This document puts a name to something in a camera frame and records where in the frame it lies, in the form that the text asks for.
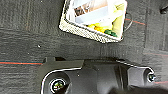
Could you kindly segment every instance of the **yellow food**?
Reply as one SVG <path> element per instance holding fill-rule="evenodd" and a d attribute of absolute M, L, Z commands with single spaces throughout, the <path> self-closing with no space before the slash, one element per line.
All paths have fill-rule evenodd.
<path fill-rule="evenodd" d="M 103 27 L 98 27 L 98 26 L 95 26 L 94 29 L 97 30 L 97 31 L 100 31 L 102 33 L 104 33 L 104 31 L 105 31 L 105 29 Z"/>
<path fill-rule="evenodd" d="M 100 23 L 95 23 L 94 25 L 100 27 Z"/>
<path fill-rule="evenodd" d="M 88 27 L 94 29 L 94 28 L 95 28 L 95 25 L 94 25 L 94 24 L 91 24 L 91 25 L 88 25 Z"/>

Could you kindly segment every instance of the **red stripe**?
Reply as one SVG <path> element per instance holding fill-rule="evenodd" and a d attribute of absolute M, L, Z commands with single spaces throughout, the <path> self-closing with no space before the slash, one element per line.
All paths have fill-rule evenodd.
<path fill-rule="evenodd" d="M 145 25 L 145 23 L 141 23 L 141 22 L 138 22 L 138 21 L 133 21 L 133 22 L 134 22 L 134 23 L 137 23 L 137 24 Z"/>
<path fill-rule="evenodd" d="M 168 55 L 164 55 L 164 54 L 154 54 L 154 53 L 143 53 L 143 54 L 160 55 L 160 56 L 168 57 Z"/>
<path fill-rule="evenodd" d="M 168 84 L 168 81 L 163 81 L 163 82 L 154 82 L 155 84 Z"/>
<path fill-rule="evenodd" d="M 0 64 L 42 65 L 42 63 L 0 62 Z"/>

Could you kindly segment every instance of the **gray floor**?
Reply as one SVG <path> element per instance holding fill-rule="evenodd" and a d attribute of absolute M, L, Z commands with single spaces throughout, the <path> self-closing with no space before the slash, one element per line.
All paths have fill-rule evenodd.
<path fill-rule="evenodd" d="M 168 81 L 168 14 L 159 13 L 168 1 L 127 2 L 127 12 L 135 22 L 124 32 L 123 41 L 102 44 L 58 28 L 64 0 L 0 0 L 0 61 L 40 63 L 48 56 L 66 60 L 119 57 L 150 66 L 156 81 Z M 1 64 L 1 94 L 34 94 L 38 67 Z"/>

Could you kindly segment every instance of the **takeout box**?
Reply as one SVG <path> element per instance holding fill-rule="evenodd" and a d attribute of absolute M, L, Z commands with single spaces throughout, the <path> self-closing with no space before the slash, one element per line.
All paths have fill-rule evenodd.
<path fill-rule="evenodd" d="M 65 0 L 59 28 L 102 43 L 119 42 L 122 40 L 126 7 L 125 0 Z M 101 22 L 113 23 L 112 31 L 117 37 L 87 27 Z"/>

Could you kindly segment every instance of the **green vegetable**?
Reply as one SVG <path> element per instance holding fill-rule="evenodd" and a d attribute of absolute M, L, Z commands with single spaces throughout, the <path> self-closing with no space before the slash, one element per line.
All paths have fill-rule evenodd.
<path fill-rule="evenodd" d="M 117 37 L 116 33 L 115 33 L 115 32 L 112 32 L 112 30 L 109 30 L 109 29 L 105 30 L 104 33 L 105 33 L 105 34 L 108 34 L 108 35 L 111 35 L 111 36 L 113 36 L 113 37 Z"/>
<path fill-rule="evenodd" d="M 108 34 L 108 35 L 111 35 L 111 32 L 112 32 L 112 30 L 109 30 L 109 29 L 107 29 L 107 30 L 104 31 L 104 33 Z"/>

